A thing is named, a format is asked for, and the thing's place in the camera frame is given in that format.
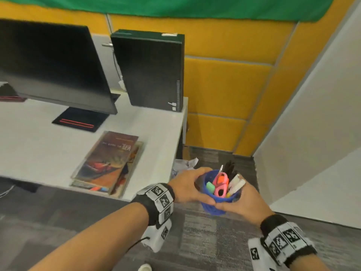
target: wristband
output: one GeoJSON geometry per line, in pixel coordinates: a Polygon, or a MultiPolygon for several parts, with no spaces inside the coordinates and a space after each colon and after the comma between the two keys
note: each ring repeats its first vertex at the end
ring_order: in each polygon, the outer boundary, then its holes
{"type": "Polygon", "coordinates": [[[142,204],[149,216],[148,226],[157,228],[167,221],[173,213],[175,194],[172,187],[166,183],[149,185],[138,191],[132,202],[142,204]]]}
{"type": "Polygon", "coordinates": [[[279,214],[266,218],[261,231],[264,235],[261,244],[278,265],[284,263],[289,267],[300,256],[317,254],[312,241],[298,225],[279,214]]]}

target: hand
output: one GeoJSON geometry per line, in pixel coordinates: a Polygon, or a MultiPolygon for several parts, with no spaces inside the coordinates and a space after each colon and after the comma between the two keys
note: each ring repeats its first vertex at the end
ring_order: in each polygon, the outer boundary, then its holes
{"type": "Polygon", "coordinates": [[[209,205],[215,205],[214,199],[199,192],[194,186],[194,182],[199,176],[211,170],[212,168],[209,167],[200,167],[196,170],[185,170],[171,180],[168,184],[173,188],[175,202],[185,203],[197,200],[209,205]]]}
{"type": "Polygon", "coordinates": [[[237,202],[217,203],[215,207],[223,211],[237,213],[258,228],[265,218],[274,214],[254,186],[248,182],[242,187],[241,197],[237,202]]]}

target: green fabric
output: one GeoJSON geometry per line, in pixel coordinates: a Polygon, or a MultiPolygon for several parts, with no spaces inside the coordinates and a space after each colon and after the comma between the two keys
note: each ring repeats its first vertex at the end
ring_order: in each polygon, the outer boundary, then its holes
{"type": "Polygon", "coordinates": [[[51,8],[177,18],[317,21],[333,0],[7,0],[51,8]]]}

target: person's left arm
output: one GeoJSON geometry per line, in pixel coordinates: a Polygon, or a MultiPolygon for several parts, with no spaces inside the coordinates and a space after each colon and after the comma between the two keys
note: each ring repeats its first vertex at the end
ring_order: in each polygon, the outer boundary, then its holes
{"type": "MultiPolygon", "coordinates": [[[[175,194],[175,202],[215,201],[198,192],[195,180],[210,168],[180,173],[168,184],[175,194]]],[[[30,271],[104,271],[111,270],[129,247],[147,229],[149,216],[140,203],[130,203],[91,225],[47,255],[30,271]]]]}

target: green highlighter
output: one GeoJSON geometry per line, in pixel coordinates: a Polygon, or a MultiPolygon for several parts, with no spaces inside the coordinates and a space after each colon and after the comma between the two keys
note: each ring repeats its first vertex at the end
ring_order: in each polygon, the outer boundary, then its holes
{"type": "Polygon", "coordinates": [[[211,182],[207,182],[206,186],[207,190],[210,192],[210,194],[214,193],[215,186],[211,182]]]}

